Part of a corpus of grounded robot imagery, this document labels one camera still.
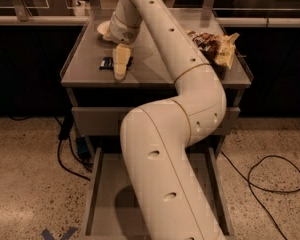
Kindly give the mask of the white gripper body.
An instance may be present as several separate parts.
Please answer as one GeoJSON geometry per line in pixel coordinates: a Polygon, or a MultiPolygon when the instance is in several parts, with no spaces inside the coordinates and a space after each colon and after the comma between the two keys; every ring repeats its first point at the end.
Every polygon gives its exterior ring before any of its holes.
{"type": "Polygon", "coordinates": [[[135,14],[119,14],[114,12],[110,21],[106,24],[106,32],[103,39],[116,44],[132,44],[139,32],[142,17],[139,13],[135,14]]]}

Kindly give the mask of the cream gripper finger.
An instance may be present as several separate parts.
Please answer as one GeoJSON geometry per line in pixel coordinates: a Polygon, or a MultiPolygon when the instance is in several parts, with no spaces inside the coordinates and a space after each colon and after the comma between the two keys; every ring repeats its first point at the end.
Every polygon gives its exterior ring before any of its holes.
{"type": "Polygon", "coordinates": [[[124,79],[132,52],[132,48],[126,44],[119,44],[113,49],[114,77],[116,80],[124,79]]]}

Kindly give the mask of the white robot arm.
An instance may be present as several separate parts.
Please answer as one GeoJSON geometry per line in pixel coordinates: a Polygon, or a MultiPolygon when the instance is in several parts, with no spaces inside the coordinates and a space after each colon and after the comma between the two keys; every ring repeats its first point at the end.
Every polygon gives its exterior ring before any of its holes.
{"type": "Polygon", "coordinates": [[[123,119],[123,159],[151,240],[226,240],[185,152],[221,124],[222,84],[162,0],[119,0],[110,39],[130,44],[147,26],[176,96],[132,109],[123,119]]]}

